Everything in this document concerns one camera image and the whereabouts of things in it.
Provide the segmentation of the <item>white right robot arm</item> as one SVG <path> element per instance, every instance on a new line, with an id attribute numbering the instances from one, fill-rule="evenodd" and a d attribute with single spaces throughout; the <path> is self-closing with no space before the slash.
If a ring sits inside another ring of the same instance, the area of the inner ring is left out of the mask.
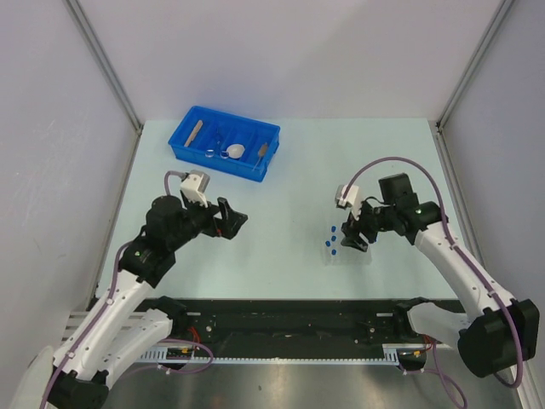
<path id="1" fill-rule="evenodd" d="M 367 251 L 379 233 L 395 232 L 440 272 L 462 305 L 453 313 L 418 297 L 396 307 L 393 333 L 403 342 L 427 335 L 458 351 L 468 370 L 487 377 L 536 355 L 540 313 L 529 299 L 518 301 L 485 271 L 459 242 L 433 201 L 422 203 L 410 178 L 379 181 L 381 205 L 374 207 L 356 186 L 340 185 L 335 202 L 350 211 L 342 245 Z"/>

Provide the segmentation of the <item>clear plastic test tube rack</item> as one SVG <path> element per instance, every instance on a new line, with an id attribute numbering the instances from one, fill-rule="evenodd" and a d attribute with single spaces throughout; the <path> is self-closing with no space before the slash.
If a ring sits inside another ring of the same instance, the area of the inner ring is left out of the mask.
<path id="1" fill-rule="evenodd" d="M 331 243 L 331 247 L 324 247 L 322 249 L 322 261 L 325 266 L 332 267 L 360 267 L 371 264 L 372 255 L 369 252 L 361 252 L 352 248 L 344 247 L 341 242 L 336 238 L 333 242 L 327 239 Z M 331 251 L 337 250 L 336 255 L 332 256 Z"/>

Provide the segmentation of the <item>white porcelain evaporating dish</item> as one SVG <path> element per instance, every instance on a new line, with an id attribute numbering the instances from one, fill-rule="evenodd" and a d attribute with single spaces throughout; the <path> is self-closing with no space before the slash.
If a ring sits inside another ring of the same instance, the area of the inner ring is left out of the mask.
<path id="1" fill-rule="evenodd" d="M 242 144 L 232 144 L 227 147 L 226 153 L 229 158 L 240 159 L 244 155 L 245 147 Z"/>

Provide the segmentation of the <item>metal crucible tongs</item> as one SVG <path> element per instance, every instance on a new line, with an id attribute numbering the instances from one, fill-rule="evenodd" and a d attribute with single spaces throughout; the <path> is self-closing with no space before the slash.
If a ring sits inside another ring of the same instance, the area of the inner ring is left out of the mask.
<path id="1" fill-rule="evenodd" d="M 217 127 L 213 134 L 212 145 L 206 150 L 206 158 L 228 158 L 227 150 L 223 148 L 225 139 L 229 135 L 231 129 L 227 127 Z"/>

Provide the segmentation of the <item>wooden test tube clamp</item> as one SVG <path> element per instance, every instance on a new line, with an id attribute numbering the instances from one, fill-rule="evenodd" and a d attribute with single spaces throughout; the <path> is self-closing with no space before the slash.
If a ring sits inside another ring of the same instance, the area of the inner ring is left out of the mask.
<path id="1" fill-rule="evenodd" d="M 192 144 L 192 142 L 196 138 L 198 132 L 201 130 L 203 125 L 204 125 L 204 122 L 201 119 L 199 119 L 196 125 L 194 126 L 194 128 L 192 129 L 190 135 L 187 137 L 184 147 L 189 147 Z"/>

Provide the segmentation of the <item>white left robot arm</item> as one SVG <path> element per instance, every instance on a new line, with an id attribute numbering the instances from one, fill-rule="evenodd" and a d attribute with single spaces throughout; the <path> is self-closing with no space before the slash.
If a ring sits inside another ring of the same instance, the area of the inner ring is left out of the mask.
<path id="1" fill-rule="evenodd" d="M 100 408 L 117 380 L 150 347 L 183 338 L 186 309 L 169 297 L 160 297 L 129 331 L 121 329 L 175 265 L 183 245 L 200 234 L 233 239 L 247 220 L 224 198 L 216 204 L 172 195 L 155 199 L 139 234 L 118 250 L 106 292 L 54 352 L 40 406 Z"/>

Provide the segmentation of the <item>bristle test tube brush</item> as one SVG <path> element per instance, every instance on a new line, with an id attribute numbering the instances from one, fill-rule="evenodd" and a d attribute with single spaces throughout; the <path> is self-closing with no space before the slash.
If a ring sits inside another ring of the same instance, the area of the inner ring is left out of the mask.
<path id="1" fill-rule="evenodd" d="M 261 145 L 258 153 L 257 153 L 257 160 L 255 162 L 255 165 L 253 167 L 253 171 L 256 170 L 256 168 L 260 165 L 261 161 L 264 159 L 268 149 L 268 144 L 265 142 Z"/>

